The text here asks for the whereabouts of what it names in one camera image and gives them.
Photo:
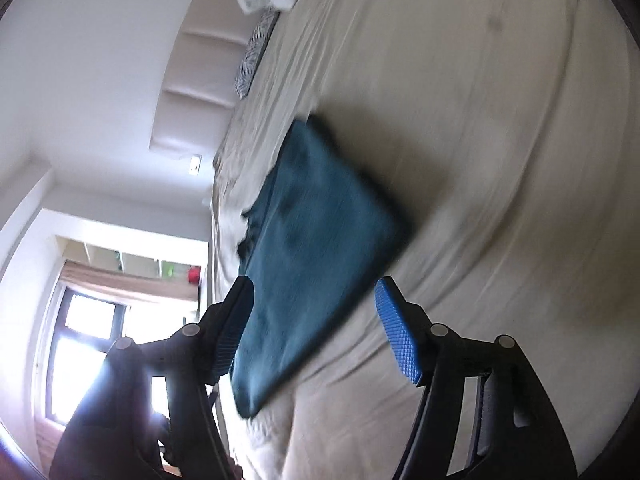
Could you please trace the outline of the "window with dark frame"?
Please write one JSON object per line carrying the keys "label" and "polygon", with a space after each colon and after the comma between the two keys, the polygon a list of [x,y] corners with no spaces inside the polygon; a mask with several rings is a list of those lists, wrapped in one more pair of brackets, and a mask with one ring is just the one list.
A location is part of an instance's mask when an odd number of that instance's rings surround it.
{"label": "window with dark frame", "polygon": [[67,287],[49,356],[47,418],[61,425],[70,421],[117,339],[130,337],[138,344],[165,339],[182,321],[173,307],[114,304]]}

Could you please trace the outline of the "beige padded headboard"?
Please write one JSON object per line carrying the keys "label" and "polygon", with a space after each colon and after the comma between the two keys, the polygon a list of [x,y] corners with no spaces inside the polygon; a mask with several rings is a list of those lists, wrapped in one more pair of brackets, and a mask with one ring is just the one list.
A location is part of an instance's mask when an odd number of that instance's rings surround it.
{"label": "beige padded headboard", "polygon": [[240,102],[235,78],[258,23],[236,0],[192,0],[168,60],[150,150],[213,157]]}

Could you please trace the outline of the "wall power socket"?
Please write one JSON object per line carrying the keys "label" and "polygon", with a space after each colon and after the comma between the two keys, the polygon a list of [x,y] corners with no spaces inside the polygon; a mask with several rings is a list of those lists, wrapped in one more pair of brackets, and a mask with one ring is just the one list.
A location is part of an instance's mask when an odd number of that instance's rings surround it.
{"label": "wall power socket", "polygon": [[202,158],[200,155],[192,155],[189,159],[190,174],[198,174],[201,170]]}

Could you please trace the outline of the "beige bed cover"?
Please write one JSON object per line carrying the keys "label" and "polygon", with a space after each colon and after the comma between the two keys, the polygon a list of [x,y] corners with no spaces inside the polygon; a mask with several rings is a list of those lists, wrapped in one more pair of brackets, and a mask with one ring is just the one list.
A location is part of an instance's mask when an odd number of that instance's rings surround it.
{"label": "beige bed cover", "polygon": [[587,468],[639,388],[639,49],[611,0],[298,0],[216,155],[217,297],[312,113],[413,218],[404,295],[513,336]]}

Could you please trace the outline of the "zebra print pillow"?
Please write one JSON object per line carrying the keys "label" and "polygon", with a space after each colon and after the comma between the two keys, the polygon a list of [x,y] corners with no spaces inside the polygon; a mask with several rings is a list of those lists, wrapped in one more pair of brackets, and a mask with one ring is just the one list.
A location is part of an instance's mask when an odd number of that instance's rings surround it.
{"label": "zebra print pillow", "polygon": [[276,27],[280,13],[273,9],[267,9],[260,16],[259,21],[250,35],[234,80],[234,90],[240,100],[244,100],[250,93],[255,74],[266,47]]}

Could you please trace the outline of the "red box on sill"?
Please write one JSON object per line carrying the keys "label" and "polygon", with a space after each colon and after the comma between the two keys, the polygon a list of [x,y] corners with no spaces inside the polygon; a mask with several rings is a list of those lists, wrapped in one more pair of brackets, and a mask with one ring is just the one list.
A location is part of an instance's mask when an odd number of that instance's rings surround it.
{"label": "red box on sill", "polygon": [[198,285],[201,283],[201,268],[199,266],[190,266],[188,271],[188,282],[191,285]]}

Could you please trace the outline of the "dark teal knit sweater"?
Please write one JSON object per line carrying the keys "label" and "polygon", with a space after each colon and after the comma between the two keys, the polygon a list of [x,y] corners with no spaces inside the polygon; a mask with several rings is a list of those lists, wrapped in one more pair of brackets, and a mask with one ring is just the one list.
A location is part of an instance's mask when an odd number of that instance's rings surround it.
{"label": "dark teal knit sweater", "polygon": [[254,307],[231,370],[236,409],[258,414],[411,240],[408,214],[340,153],[320,117],[293,120],[243,214],[239,272]]}

